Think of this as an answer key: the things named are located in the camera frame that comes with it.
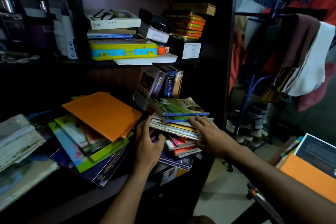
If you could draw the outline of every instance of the folder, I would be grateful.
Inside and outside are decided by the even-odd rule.
[[[298,156],[294,154],[288,156],[280,170],[336,203],[336,179]]]
[[[106,92],[81,97],[62,106],[112,142],[127,134],[141,117],[141,112]]]

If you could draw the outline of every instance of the paper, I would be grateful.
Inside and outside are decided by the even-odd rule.
[[[183,59],[198,59],[202,44],[185,43],[183,48]]]
[[[153,63],[174,63],[176,60],[176,55],[166,52],[165,54],[158,55],[155,58],[116,59],[114,62],[118,65],[152,66]]]

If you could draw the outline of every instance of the hand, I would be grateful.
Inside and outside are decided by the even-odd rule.
[[[220,130],[208,117],[192,116],[190,123],[202,134],[203,140],[196,141],[195,145],[202,151],[217,158],[231,158],[240,145],[227,133]]]
[[[151,120],[152,116],[149,115],[147,120],[144,120],[136,127],[136,154],[133,172],[147,175],[158,163],[166,141],[166,137],[160,134],[159,141],[156,144],[152,143],[149,135],[149,123]]]

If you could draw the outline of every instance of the blue and yellow box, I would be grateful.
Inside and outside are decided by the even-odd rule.
[[[157,44],[147,40],[91,40],[91,55],[94,60],[154,58]]]

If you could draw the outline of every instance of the chair wheel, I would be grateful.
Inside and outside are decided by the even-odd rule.
[[[247,193],[247,194],[246,194],[246,198],[247,198],[248,200],[251,200],[251,199],[252,199],[252,195],[251,195],[250,193]]]

